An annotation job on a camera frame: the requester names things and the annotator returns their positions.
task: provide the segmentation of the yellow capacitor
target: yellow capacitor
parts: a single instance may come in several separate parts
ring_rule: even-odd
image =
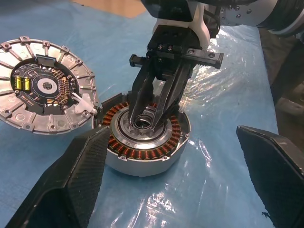
[[[19,76],[15,76],[15,89],[16,90],[22,89],[21,77]]]
[[[24,90],[30,91],[30,79],[29,77],[24,77]]]

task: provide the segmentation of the table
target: table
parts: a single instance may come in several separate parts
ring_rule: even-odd
[[[10,0],[0,6],[0,41],[29,36],[65,45],[95,73],[100,100],[128,91],[155,24],[65,0]],[[183,108],[192,123],[181,158],[166,173],[136,178],[106,167],[90,228],[272,228],[235,134],[238,125],[277,133],[258,30],[222,28],[210,50],[221,70],[196,67]],[[43,171],[89,125],[65,135],[35,135],[0,123],[0,227]]]

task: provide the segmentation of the black circuit board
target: black circuit board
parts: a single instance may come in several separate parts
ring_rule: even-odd
[[[25,64],[11,77],[16,96],[27,105],[27,110],[39,115],[60,115],[76,104],[71,92],[79,93],[76,79],[58,68]]]

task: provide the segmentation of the copper coil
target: copper coil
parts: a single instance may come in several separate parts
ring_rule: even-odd
[[[120,103],[112,107],[103,118],[103,125],[111,125],[113,116],[122,108],[129,106],[127,102]],[[165,155],[169,156],[170,153],[176,148],[180,140],[181,128],[178,119],[175,116],[170,118],[172,124],[172,135],[170,139],[162,146],[153,150],[134,150],[120,143],[113,135],[110,136],[109,148],[113,149],[119,156],[124,155],[126,158],[137,160],[153,160],[161,158]]]

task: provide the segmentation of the plastic wrap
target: plastic wrap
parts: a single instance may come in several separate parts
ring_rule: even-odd
[[[96,75],[101,100],[128,91],[155,23],[148,13],[125,19],[67,1],[11,0],[0,8],[1,42],[19,36],[69,47]],[[272,228],[249,177],[236,127],[277,132],[256,28],[222,28],[210,50],[222,68],[197,66],[181,102],[192,132],[165,173],[136,178],[106,167],[89,227]],[[43,171],[89,125],[58,136],[34,135],[0,123],[0,227]]]

